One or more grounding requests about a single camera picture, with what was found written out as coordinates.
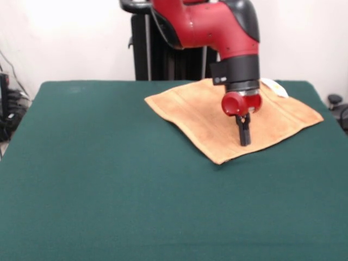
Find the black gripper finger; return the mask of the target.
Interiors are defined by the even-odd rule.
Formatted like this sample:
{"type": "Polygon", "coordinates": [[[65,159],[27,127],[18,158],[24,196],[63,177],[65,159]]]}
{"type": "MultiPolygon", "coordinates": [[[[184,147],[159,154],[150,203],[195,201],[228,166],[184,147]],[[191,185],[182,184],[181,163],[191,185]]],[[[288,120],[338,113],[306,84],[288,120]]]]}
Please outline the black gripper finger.
{"type": "Polygon", "coordinates": [[[251,138],[250,138],[250,113],[246,114],[244,116],[244,123],[243,123],[243,129],[244,129],[244,140],[245,144],[249,145],[251,143],[251,138]]]}
{"type": "Polygon", "coordinates": [[[239,140],[240,140],[241,146],[248,146],[245,144],[245,140],[244,140],[244,129],[243,129],[244,116],[237,115],[235,117],[235,121],[236,121],[236,124],[238,125],[238,129],[239,129],[239,140]]]}

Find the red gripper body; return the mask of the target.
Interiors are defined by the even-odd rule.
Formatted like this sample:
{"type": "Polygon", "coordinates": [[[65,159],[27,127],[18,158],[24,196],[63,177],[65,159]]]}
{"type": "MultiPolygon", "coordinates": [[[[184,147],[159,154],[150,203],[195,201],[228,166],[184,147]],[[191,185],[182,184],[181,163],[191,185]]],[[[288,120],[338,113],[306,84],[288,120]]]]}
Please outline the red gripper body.
{"type": "Polygon", "coordinates": [[[224,95],[221,106],[228,116],[245,116],[261,108],[262,97],[259,93],[242,95],[240,92],[228,92],[224,95]]]}

